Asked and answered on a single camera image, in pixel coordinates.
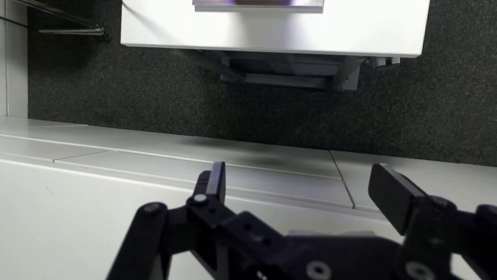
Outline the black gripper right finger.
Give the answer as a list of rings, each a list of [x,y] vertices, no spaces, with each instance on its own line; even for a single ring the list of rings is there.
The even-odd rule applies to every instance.
[[[369,196],[397,232],[405,235],[415,209],[428,198],[428,193],[392,167],[375,164],[369,182]]]

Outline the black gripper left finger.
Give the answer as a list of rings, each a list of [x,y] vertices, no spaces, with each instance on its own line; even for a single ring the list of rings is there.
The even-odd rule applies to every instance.
[[[207,171],[198,178],[193,195],[189,198],[189,206],[224,206],[226,204],[226,164],[215,162]]]

